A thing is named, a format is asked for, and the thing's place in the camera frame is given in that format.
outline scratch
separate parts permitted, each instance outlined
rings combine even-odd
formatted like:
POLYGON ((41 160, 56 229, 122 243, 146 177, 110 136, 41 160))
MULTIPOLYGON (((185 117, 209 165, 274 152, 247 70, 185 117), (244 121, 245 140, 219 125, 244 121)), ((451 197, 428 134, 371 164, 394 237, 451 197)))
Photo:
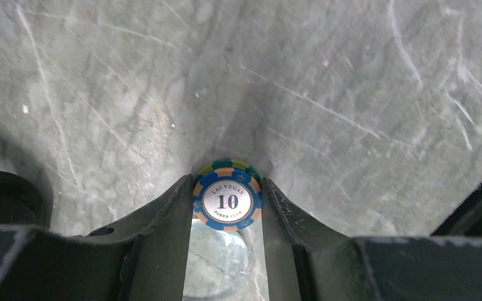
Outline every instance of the scratch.
POLYGON ((464 20, 466 14, 462 11, 456 11, 451 8, 443 8, 441 13, 447 16, 453 16, 455 18, 459 18, 458 25, 457 25, 457 40, 456 43, 458 45, 458 57, 457 57, 457 75, 464 83, 469 83, 472 81, 482 92, 482 83, 474 77, 474 75, 468 70, 468 67, 464 64, 464 56, 463 56, 463 29, 464 29, 464 20))
POLYGON ((380 135, 387 138, 389 141, 392 141, 398 145, 403 145, 403 146, 406 146, 406 147, 410 147, 410 148, 413 148, 413 145, 411 145, 409 142, 406 142, 406 141, 402 141, 402 140, 398 140, 398 139, 395 139, 389 135, 387 135, 386 133, 384 132, 380 132, 380 135))
POLYGON ((470 121, 471 124, 476 126, 476 124, 474 123, 474 120, 472 119, 472 117, 470 117, 470 114, 468 113, 468 111, 463 107, 463 105, 461 105, 459 101, 457 101, 455 98, 450 96, 450 93, 448 93, 448 91, 446 91, 446 97, 458 106, 458 108, 462 111, 463 115, 468 119, 468 121, 470 121))
POLYGON ((428 187, 444 187, 442 184, 439 184, 437 182, 417 181, 416 184, 421 186, 428 186, 428 187))
POLYGON ((27 19, 25 18, 25 15, 23 14, 23 10, 21 9, 21 7, 18 4, 16 4, 16 11, 18 13, 19 19, 23 23, 24 29, 26 30, 26 32, 29 36, 30 42, 32 44, 32 49, 33 49, 33 52, 34 52, 34 56, 36 58, 36 65, 38 67, 38 71, 40 73, 41 80, 43 81, 43 90, 44 90, 44 93, 45 93, 47 105, 49 106, 51 118, 55 122, 55 125, 58 128, 58 131, 60 133, 60 143, 62 144, 63 151, 66 155, 67 163, 69 165, 69 170, 71 170, 73 180, 75 181, 76 187, 79 187, 78 177, 77 177, 77 174, 75 172, 75 168, 73 167, 73 162, 71 161, 71 156, 69 155, 69 148, 67 147, 67 141, 66 141, 66 138, 65 138, 65 133, 63 132, 62 125, 60 125, 60 123, 56 119, 56 115, 55 115, 55 112, 54 112, 54 108, 53 108, 53 104, 52 104, 52 100, 51 100, 51 96, 50 96, 50 92, 49 92, 49 84, 48 84, 48 81, 47 81, 47 76, 45 75, 45 69, 43 68, 43 64, 41 63, 40 55, 38 53, 38 45, 36 44, 36 41, 34 40, 34 35, 32 34, 30 24, 27 21, 27 19))
POLYGON ((352 63, 350 63, 350 60, 346 57, 346 55, 345 55, 345 60, 348 64, 348 66, 350 66, 350 68, 354 69, 354 66, 352 65, 352 63))
POLYGON ((370 231, 375 227, 376 222, 379 221, 380 224, 383 226, 382 231, 384 233, 389 234, 389 235, 396 235, 398 233, 394 224, 391 221, 387 220, 378 211, 375 211, 375 210, 372 210, 372 209, 367 209, 367 215, 369 215, 369 217, 368 218, 366 217, 366 219, 368 219, 368 221, 366 221, 366 222, 369 224, 370 231))
MULTIPOLYGON (((71 181, 69 181, 66 177, 64 177, 63 175, 61 175, 55 168, 52 168, 50 165, 48 164, 44 164, 44 167, 45 168, 48 168, 50 169, 52 172, 54 172, 60 179, 62 179, 64 182, 66 182, 67 184, 75 187, 77 189, 77 191, 82 191, 82 192, 85 192, 83 189, 81 189, 76 183, 73 183, 71 181)), ((77 205, 78 207, 78 203, 77 203, 77 200, 75 198, 71 198, 73 203, 75 203, 75 205, 77 205)))
POLYGON ((165 5, 178 18, 178 20, 180 20, 180 22, 182 22, 190 31, 192 31, 191 27, 189 25, 187 25, 187 23, 184 22, 184 20, 180 17, 180 15, 178 13, 176 13, 176 11, 174 11, 174 9, 172 9, 171 6, 169 6, 169 4, 167 4, 167 2, 162 0, 161 3, 163 5, 165 5))
POLYGON ((346 191, 345 191, 345 189, 343 188, 343 186, 341 185, 341 183, 335 182, 335 184, 337 184, 337 187, 339 187, 339 189, 341 189, 341 191, 345 194, 346 198, 347 198, 349 201, 352 201, 352 199, 350 198, 350 196, 348 195, 348 193, 346 193, 346 191))
POLYGON ((422 88, 424 84, 422 83, 422 78, 420 77, 420 73, 417 70, 417 67, 415 66, 415 64, 413 63, 411 56, 409 55, 407 50, 405 50, 404 42, 402 42, 402 33, 398 29, 396 16, 394 14, 394 0, 391 0, 389 3, 388 15, 391 20, 392 33, 394 35, 396 45, 398 46, 398 50, 400 51, 400 55, 404 59, 405 64, 413 71, 413 74, 415 75, 415 78, 419 83, 419 87, 422 88))
MULTIPOLYGON (((65 26, 63 24, 63 27, 65 28, 65 30, 67 30, 70 34, 74 35, 74 37, 77 39, 77 41, 81 42, 81 44, 85 45, 85 43, 72 31, 70 30, 67 26, 65 26)), ((105 60, 101 59, 101 57, 99 57, 96 53, 94 53, 93 51, 91 51, 91 54, 96 57, 96 59, 98 59, 108 70, 110 70, 114 75, 115 77, 123 84, 125 85, 128 89, 130 90, 134 90, 132 87, 130 87, 130 85, 128 85, 120 76, 119 74, 117 74, 117 72, 110 66, 108 65, 108 63, 106 63, 105 60)))
POLYGON ((123 27, 120 27, 120 26, 115 26, 115 25, 111 25, 111 24, 107 24, 107 23, 103 23, 103 22, 99 22, 99 25, 101 26, 105 26, 105 27, 108 27, 108 28, 112 28, 112 29, 115 29, 115 30, 118 30, 118 31, 121 31, 121 32, 124 32, 124 33, 129 33, 129 34, 133 34, 134 36, 140 36, 144 39, 147 39, 147 40, 154 40, 160 44, 163 44, 163 45, 166 45, 166 46, 169 46, 169 47, 172 47, 172 48, 176 48, 176 46, 174 44, 171 44, 165 40, 162 40, 160 38, 157 38, 155 36, 152 36, 150 34, 142 34, 142 33, 138 33, 136 31, 133 31, 133 30, 130 30, 130 29, 127 29, 127 28, 123 28, 123 27))
MULTIPOLYGON (((29 10, 24 10, 24 12, 26 12, 28 14, 33 14, 33 15, 36 15, 36 16, 45 16, 47 18, 60 19, 60 20, 64 20, 64 21, 66 20, 66 17, 60 16, 60 15, 57 15, 57 14, 37 13, 37 12, 34 12, 34 11, 29 11, 29 10)), ((82 20, 79 20, 79 19, 75 19, 73 21, 77 22, 77 23, 92 25, 92 26, 98 25, 98 26, 102 26, 102 27, 106 27, 106 28, 111 28, 111 29, 114 29, 114 30, 117 30, 117 31, 121 31, 123 33, 129 33, 129 34, 132 34, 134 36, 139 36, 141 38, 144 38, 146 40, 153 40, 153 41, 156 41, 160 44, 163 44, 163 45, 166 45, 166 46, 169 46, 169 47, 172 47, 172 48, 176 48, 176 45, 174 45, 172 43, 169 43, 165 40, 162 40, 160 38, 157 38, 157 37, 155 37, 151 34, 142 34, 142 33, 138 33, 137 31, 130 30, 128 28, 123 28, 123 27, 120 27, 120 26, 115 26, 115 25, 111 25, 111 24, 107 24, 107 23, 103 23, 103 22, 99 22, 98 24, 94 24, 94 23, 82 21, 82 20)))
MULTIPOLYGON (((454 159, 454 160, 455 160, 457 166, 463 166, 457 159, 454 159)), ((468 178, 464 175, 464 172, 460 168, 458 169, 458 172, 461 175, 461 177, 463 178, 464 183, 467 185, 467 187, 473 188, 473 186, 470 185, 470 183, 468 181, 468 178)))
MULTIPOLYGON (((247 234, 248 234, 248 237, 249 237, 249 241, 255 241, 255 238, 254 238, 254 236, 253 236, 253 234, 252 234, 252 231, 248 231, 247 234)), ((261 266, 262 266, 262 265, 261 265, 259 259, 256 258, 256 259, 255 259, 255 264, 254 264, 254 271, 255 271, 257 274, 263 276, 263 277, 265 278, 265 280, 267 280, 267 276, 266 276, 265 274, 263 274, 262 271, 261 271, 261 268, 260 268, 261 266)), ((262 291, 262 290, 260 289, 260 287, 259 287, 259 285, 258 285, 258 281, 257 281, 257 279, 256 279, 255 277, 254 277, 254 285, 256 286, 255 289, 256 289, 256 293, 258 294, 258 300, 263 300, 263 301, 265 301, 265 297, 263 297, 263 295, 261 294, 261 291, 262 291)))
POLYGON ((298 140, 296 140, 296 139, 293 139, 293 138, 291 138, 291 137, 288 137, 288 136, 286 136, 286 135, 278 132, 277 130, 273 130, 273 129, 270 128, 270 127, 267 127, 267 128, 269 129, 269 131, 277 134, 278 136, 280 136, 280 137, 282 137, 282 138, 285 138, 285 139, 287 139, 287 140, 289 140, 289 141, 291 141, 291 142, 293 142, 293 143, 295 143, 295 144, 298 144, 298 145, 301 145, 301 146, 306 147, 306 148, 308 148, 308 149, 311 149, 313 152, 315 152, 315 153, 317 153, 317 154, 319 154, 319 155, 325 156, 322 152, 320 152, 319 150, 317 150, 316 148, 314 148, 313 146, 311 146, 311 145, 309 145, 309 144, 307 144, 307 143, 304 143, 304 142, 298 141, 298 140))
MULTIPOLYGON (((197 143, 196 143, 195 141, 193 141, 193 140, 191 140, 191 139, 189 139, 189 138, 188 138, 188 140, 189 140, 190 142, 192 142, 194 145, 197 145, 197 143)), ((228 148, 226 148, 226 147, 224 147, 224 146, 221 146, 221 145, 216 145, 215 147, 218 148, 218 149, 220 149, 221 151, 225 152, 225 153, 228 154, 228 155, 231 154, 231 155, 234 155, 235 157, 243 157, 243 156, 244 156, 243 154, 238 153, 238 152, 236 152, 235 150, 230 150, 230 149, 228 149, 228 148)))
POLYGON ((463 123, 458 118, 456 118, 456 123, 458 127, 461 129, 461 133, 463 134, 466 147, 468 147, 469 150, 473 151, 472 144, 470 143, 470 139, 468 138, 468 133, 466 132, 466 129, 464 128, 463 123))
POLYGON ((426 136, 427 132, 427 127, 429 124, 426 124, 426 126, 422 127, 420 131, 412 138, 412 145, 414 148, 416 148, 417 145, 423 140, 423 138, 426 136))
POLYGON ((312 103, 312 104, 315 105, 316 107, 324 110, 325 112, 330 113, 331 115, 334 115, 334 116, 338 117, 339 119, 341 119, 341 120, 349 123, 350 125, 352 125, 352 126, 358 128, 358 129, 362 130, 363 132, 368 133, 368 134, 370 134, 370 135, 373 135, 374 137, 376 137, 376 138, 379 139, 379 140, 382 139, 382 138, 381 138, 376 132, 374 132, 373 130, 368 129, 368 128, 366 128, 366 127, 358 124, 357 122, 354 122, 352 119, 349 119, 348 117, 346 117, 346 116, 344 116, 344 115, 342 115, 342 114, 339 114, 339 113, 337 113, 337 112, 335 112, 335 111, 333 111, 333 110, 330 110, 330 109, 326 108, 325 106, 321 105, 320 103, 315 102, 313 99, 311 99, 311 98, 309 98, 309 97, 307 97, 307 96, 304 96, 304 95, 300 95, 300 94, 298 94, 297 92, 295 92, 295 91, 293 91, 293 90, 291 90, 291 89, 289 89, 289 88, 287 88, 287 87, 284 87, 284 86, 280 85, 279 83, 277 83, 277 82, 275 82, 275 81, 273 81, 273 80, 270 80, 269 78, 267 78, 267 77, 265 77, 265 76, 263 76, 263 75, 255 72, 255 71, 252 71, 252 70, 244 67, 243 65, 239 65, 239 67, 241 67, 241 69, 243 69, 243 70, 245 70, 245 71, 247 71, 247 72, 249 72, 249 73, 251 73, 251 74, 253 74, 253 75, 255 75, 255 76, 259 77, 259 78, 261 78, 262 80, 264 80, 264 81, 266 81, 266 82, 272 83, 273 85, 279 87, 280 89, 282 89, 282 90, 284 90, 284 91, 289 92, 290 94, 292 94, 292 95, 294 95, 294 96, 296 96, 296 97, 298 97, 298 98, 300 98, 300 99, 309 101, 310 103, 312 103))
MULTIPOLYGON (((65 80, 65 82, 67 83, 67 85, 72 88, 73 85, 71 84, 71 82, 69 81, 69 79, 56 67, 56 65, 53 65, 54 66, 54 70, 56 72, 58 72, 58 74, 65 80)), ((82 98, 82 100, 86 100, 84 99, 81 95, 79 95, 78 93, 76 93, 78 97, 82 98)), ((86 101, 86 104, 88 105, 88 107, 92 110, 92 112, 97 116, 97 118, 99 118, 99 120, 102 122, 102 124, 104 124, 106 126, 106 128, 108 129, 108 131, 110 132, 110 134, 112 134, 115 139, 129 152, 133 152, 135 154, 137 154, 138 156, 140 156, 142 159, 145 159, 146 158, 141 155, 140 153, 138 153, 137 151, 131 149, 128 144, 125 142, 125 140, 108 124, 108 122, 106 122, 106 120, 104 118, 102 118, 102 116, 99 114, 99 112, 93 108, 91 106, 91 104, 89 104, 88 101, 86 101)))
POLYGON ((8 275, 8 272, 10 271, 12 265, 15 262, 15 259, 18 257, 18 254, 23 250, 23 248, 26 246, 27 243, 29 243, 34 235, 30 233, 30 230, 27 230, 26 228, 21 228, 21 229, 11 229, 12 231, 15 231, 16 233, 14 234, 14 242, 13 244, 8 248, 4 256, 1 257, 1 264, 0 264, 0 286, 2 285, 2 282, 4 278, 8 275))
POLYGON ((230 74, 233 74, 232 67, 230 67, 230 64, 229 64, 228 60, 226 59, 226 57, 223 55, 222 58, 225 61, 225 64, 228 67, 228 70, 230 71, 230 74))

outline metal holder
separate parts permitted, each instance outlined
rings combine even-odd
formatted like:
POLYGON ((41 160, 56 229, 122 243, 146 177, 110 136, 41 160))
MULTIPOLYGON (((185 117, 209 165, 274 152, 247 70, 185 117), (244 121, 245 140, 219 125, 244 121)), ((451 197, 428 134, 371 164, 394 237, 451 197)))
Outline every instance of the metal holder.
MULTIPOLYGON (((0 300, 181 300, 192 190, 193 177, 183 176, 88 236, 0 224, 0 300)), ((482 301, 482 238, 349 238, 270 179, 262 199, 271 300, 482 301)), ((482 185, 469 200, 434 234, 482 236, 482 185)))

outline casino chip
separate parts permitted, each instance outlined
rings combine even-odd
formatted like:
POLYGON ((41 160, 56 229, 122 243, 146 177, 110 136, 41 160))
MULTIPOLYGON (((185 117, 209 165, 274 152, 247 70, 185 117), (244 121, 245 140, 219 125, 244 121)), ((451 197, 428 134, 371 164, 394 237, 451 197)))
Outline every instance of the casino chip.
POLYGON ((204 167, 197 175, 195 181, 199 181, 204 175, 208 174, 209 172, 214 171, 215 169, 224 168, 224 167, 233 167, 236 169, 240 169, 249 173, 251 176, 256 179, 258 183, 261 182, 261 177, 259 173, 252 167, 250 164, 246 163, 245 161, 237 160, 237 159, 220 159, 215 160, 211 164, 204 167))
POLYGON ((213 229, 241 230, 261 215, 261 188, 245 170, 212 169, 198 178, 193 207, 197 217, 213 229))

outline blue chip ring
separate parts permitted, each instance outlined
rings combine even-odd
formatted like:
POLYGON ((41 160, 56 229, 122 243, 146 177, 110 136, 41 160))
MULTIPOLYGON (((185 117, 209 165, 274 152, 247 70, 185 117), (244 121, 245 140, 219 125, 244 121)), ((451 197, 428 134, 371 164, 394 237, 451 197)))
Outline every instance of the blue chip ring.
POLYGON ((241 230, 261 215, 261 187, 240 169, 215 169, 195 185, 193 207, 197 217, 209 227, 241 230))

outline gray marble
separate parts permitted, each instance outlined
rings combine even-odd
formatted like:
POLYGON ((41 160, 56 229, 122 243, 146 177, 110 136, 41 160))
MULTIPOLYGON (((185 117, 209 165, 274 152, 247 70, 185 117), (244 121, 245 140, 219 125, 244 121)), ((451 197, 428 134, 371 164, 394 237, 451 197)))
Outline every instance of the gray marble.
POLYGON ((225 156, 347 235, 429 233, 482 180, 482 0, 0 0, 0 170, 53 231, 225 156))

